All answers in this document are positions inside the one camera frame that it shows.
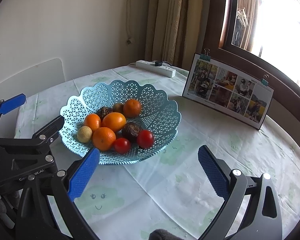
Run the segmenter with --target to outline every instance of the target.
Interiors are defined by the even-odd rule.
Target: binder clip
[[[210,61],[211,56],[208,56],[210,49],[204,49],[204,54],[200,54],[200,59]]]
[[[265,86],[269,84],[269,82],[267,81],[268,77],[269,75],[263,75],[263,79],[261,79],[261,83],[264,84]]]

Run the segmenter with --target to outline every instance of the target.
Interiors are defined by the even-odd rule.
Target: white tablecloth
[[[182,114],[178,135],[163,152],[140,163],[98,166],[75,203],[99,238],[147,239],[153,230],[164,228],[184,239],[198,239],[223,203],[197,159],[198,148],[204,144],[232,169],[256,177],[263,172],[271,175],[285,238],[300,219],[300,148],[268,116],[261,130],[255,130],[181,97],[187,75],[178,69],[170,79],[124,66],[65,82],[27,99],[19,109],[15,138],[31,138],[85,86],[109,84],[114,79],[153,84],[178,103]],[[80,159],[60,139],[51,149],[59,169]],[[229,234],[239,227],[247,200]],[[61,230],[70,235],[52,197],[50,203]]]

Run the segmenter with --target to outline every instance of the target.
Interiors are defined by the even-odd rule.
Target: red tomato
[[[150,148],[154,143],[154,137],[152,132],[148,130],[142,130],[141,132],[139,132],[137,137],[137,143],[143,149]]]
[[[114,150],[119,154],[125,154],[131,149],[131,143],[126,138],[119,138],[113,143]]]

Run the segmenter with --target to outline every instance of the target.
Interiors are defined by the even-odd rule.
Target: window
[[[274,99],[300,121],[300,0],[210,0],[205,48],[257,79],[269,75]]]

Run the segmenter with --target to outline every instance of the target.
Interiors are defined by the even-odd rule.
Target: white power strip
[[[162,75],[162,76],[170,77],[170,78],[173,78],[176,75],[176,70],[175,69],[173,69],[171,67],[163,66],[163,65],[160,66],[160,67],[156,67],[154,65],[154,62],[138,60],[136,62],[136,67],[147,70],[147,71],[150,71],[150,72],[157,73],[157,74]]]

